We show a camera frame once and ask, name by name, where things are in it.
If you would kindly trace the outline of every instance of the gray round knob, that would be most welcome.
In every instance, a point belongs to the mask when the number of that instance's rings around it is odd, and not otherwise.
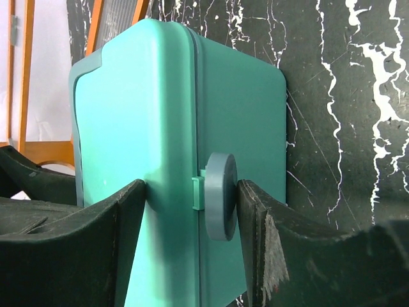
[[[212,240],[230,241],[235,234],[236,160],[231,154],[213,153],[204,177],[204,216]]]

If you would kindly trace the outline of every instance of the turquoise plastic box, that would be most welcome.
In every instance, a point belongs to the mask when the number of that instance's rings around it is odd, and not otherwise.
[[[229,242],[206,232],[204,170],[213,152],[233,154],[239,179],[285,202],[281,72],[146,19],[76,63],[70,86],[79,205],[148,184],[125,306],[223,307],[243,293],[238,229]]]

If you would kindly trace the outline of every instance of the white wall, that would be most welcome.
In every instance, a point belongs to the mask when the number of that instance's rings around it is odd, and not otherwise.
[[[0,142],[6,141],[6,68],[7,68],[7,25],[8,2],[0,1]]]
[[[13,139],[18,136],[24,2],[19,18],[13,87]],[[28,141],[68,140],[71,136],[68,74],[71,68],[66,0],[36,0],[29,90]],[[0,1],[0,141],[5,140],[8,1]]]

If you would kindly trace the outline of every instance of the plastic container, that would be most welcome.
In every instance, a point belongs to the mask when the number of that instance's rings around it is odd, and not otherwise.
[[[146,19],[75,64],[70,86],[79,205],[148,184],[125,306],[218,307],[243,293],[239,231],[210,240],[194,182],[212,152],[226,152],[239,179],[285,202],[281,72]]]

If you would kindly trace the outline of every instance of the black marble wall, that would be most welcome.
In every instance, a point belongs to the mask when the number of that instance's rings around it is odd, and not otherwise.
[[[74,2],[73,62],[92,0]],[[150,16],[284,72],[288,206],[345,231],[408,219],[409,0],[155,0]]]

